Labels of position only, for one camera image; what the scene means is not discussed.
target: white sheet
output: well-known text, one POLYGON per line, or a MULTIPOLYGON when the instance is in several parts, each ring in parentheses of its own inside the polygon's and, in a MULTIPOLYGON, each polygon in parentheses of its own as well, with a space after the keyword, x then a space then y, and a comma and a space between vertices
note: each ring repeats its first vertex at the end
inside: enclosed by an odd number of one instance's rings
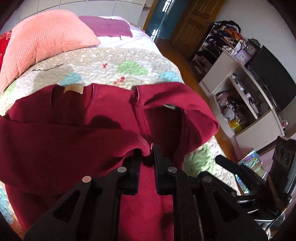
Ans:
MULTIPOLYGON (((126 21, 125 19, 121 17, 116 17, 116 16, 108 16, 108 17, 102 17, 102 18, 111 18, 111 19, 119 19, 119 20, 126 21)), ((144 33, 143 31, 141 31, 135 26, 132 26, 132 25, 130 26, 131 26, 131 32, 133 34, 132 38, 125 37, 125 36, 98 37, 98 39, 101 41, 101 44, 98 46, 98 48, 119 47, 119 48, 129 48, 129 49, 131 48, 146 49, 161 55, 155 43, 146 33, 144 33)))

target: television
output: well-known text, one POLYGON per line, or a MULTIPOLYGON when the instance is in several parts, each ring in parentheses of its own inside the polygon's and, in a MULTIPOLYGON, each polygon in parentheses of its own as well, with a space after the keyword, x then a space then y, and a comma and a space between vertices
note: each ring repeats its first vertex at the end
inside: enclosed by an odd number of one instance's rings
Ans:
POLYGON ((249 68, 259 77, 280 111, 296 96, 296 83, 266 47, 250 61, 249 68))

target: blue pattern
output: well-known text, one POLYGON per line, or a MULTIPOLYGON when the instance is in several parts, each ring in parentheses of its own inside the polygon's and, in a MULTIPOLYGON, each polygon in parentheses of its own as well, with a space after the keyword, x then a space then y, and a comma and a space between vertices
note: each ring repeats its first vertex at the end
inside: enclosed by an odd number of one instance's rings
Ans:
POLYGON ((79 74, 77 73, 69 73, 65 78, 63 78, 60 82, 61 86, 66 86, 69 84, 76 84, 79 81, 82 81, 82 78, 79 74))
POLYGON ((5 217, 6 221, 9 223, 13 223, 13 219, 11 217, 11 212, 8 209, 8 198, 6 196, 5 191, 0 187, 0 211, 5 217))
POLYGON ((163 79, 164 81, 167 81, 167 82, 183 83, 183 80, 172 71, 165 71, 162 74, 159 74, 158 77, 163 79))

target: clothing label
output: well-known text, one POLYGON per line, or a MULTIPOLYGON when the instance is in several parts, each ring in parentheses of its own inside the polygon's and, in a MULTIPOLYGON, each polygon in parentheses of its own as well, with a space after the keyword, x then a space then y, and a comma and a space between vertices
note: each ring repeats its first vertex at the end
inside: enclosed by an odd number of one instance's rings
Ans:
POLYGON ((167 108, 169 108, 169 109, 171 109, 171 110, 174 110, 174 109, 176 108, 176 106, 174 106, 174 105, 172 105, 172 104, 164 104, 163 106, 164 106, 164 107, 167 107, 167 108))
POLYGON ((66 93, 69 90, 83 94, 83 86, 82 85, 77 85, 77 84, 67 85, 64 89, 64 93, 66 93))

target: pink pillow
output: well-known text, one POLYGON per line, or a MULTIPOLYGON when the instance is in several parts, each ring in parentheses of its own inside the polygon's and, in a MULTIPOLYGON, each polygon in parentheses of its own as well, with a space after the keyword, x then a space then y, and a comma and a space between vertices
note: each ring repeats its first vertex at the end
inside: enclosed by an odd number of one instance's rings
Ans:
POLYGON ((70 11, 52 10, 28 17, 12 30, 0 72, 0 93, 33 64, 99 44, 94 32, 70 11))

